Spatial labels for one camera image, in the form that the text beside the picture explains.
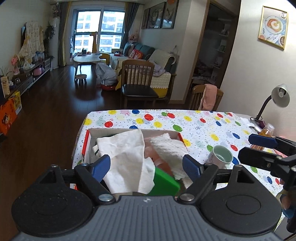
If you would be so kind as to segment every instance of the gray curtain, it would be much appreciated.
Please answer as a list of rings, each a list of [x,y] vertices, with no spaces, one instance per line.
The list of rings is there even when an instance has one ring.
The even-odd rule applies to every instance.
[[[124,35],[120,44],[121,49],[123,49],[125,44],[128,42],[128,32],[130,31],[133,21],[135,20],[139,5],[139,3],[135,2],[126,2],[124,15]]]
[[[70,2],[59,3],[59,55],[58,55],[58,65],[59,67],[64,67],[67,63],[65,61],[65,49],[64,49],[64,30],[67,21],[68,11]]]

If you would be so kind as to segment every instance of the table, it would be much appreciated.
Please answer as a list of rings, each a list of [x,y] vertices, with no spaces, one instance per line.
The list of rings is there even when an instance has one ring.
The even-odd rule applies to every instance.
[[[75,67],[75,75],[77,75],[78,65],[80,65],[82,63],[94,63],[94,64],[96,64],[96,63],[101,61],[101,59],[100,59],[101,56],[102,56],[102,54],[96,55],[95,53],[87,54],[85,56],[75,56],[74,59],[73,59],[73,61],[74,61],[73,65]]]
[[[227,147],[233,154],[230,169],[238,160],[239,150],[250,147],[248,137],[255,131],[244,124],[240,117],[228,112],[198,110],[109,110],[91,112],[87,115],[76,140],[73,151],[73,168],[81,163],[81,151],[86,130],[89,128],[162,129],[181,133],[189,154],[200,163],[207,162],[215,145]],[[278,178],[268,171],[246,167],[274,196],[281,190]],[[217,188],[227,184],[218,184]]]

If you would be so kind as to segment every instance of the wooden floor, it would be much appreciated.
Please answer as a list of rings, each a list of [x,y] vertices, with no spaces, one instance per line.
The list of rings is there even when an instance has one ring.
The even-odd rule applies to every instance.
[[[7,139],[0,144],[0,240],[17,234],[11,216],[13,201],[51,164],[72,167],[77,132],[91,111],[120,109],[119,91],[96,88],[94,66],[82,66],[87,85],[74,85],[72,66],[48,72],[24,93],[22,111]],[[143,109],[129,102],[130,109]],[[182,109],[183,105],[157,102],[158,109]]]

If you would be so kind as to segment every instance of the framed picture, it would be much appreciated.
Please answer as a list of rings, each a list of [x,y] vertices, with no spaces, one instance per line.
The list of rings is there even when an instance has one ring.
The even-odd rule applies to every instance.
[[[147,8],[147,9],[144,10],[144,16],[143,16],[143,21],[142,21],[142,29],[147,28],[149,12],[150,12],[150,8]]]
[[[163,15],[163,28],[174,28],[179,0],[167,0]]]
[[[263,6],[258,38],[276,47],[285,49],[288,29],[288,13]]]
[[[165,2],[159,3],[150,8],[147,28],[161,28]]]

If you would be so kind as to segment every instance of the lamp shade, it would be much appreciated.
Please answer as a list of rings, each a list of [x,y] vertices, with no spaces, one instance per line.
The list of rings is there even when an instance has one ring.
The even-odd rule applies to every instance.
[[[287,86],[285,84],[281,84],[275,87],[271,92],[271,98],[278,107],[287,107],[290,102],[290,95],[288,93]]]

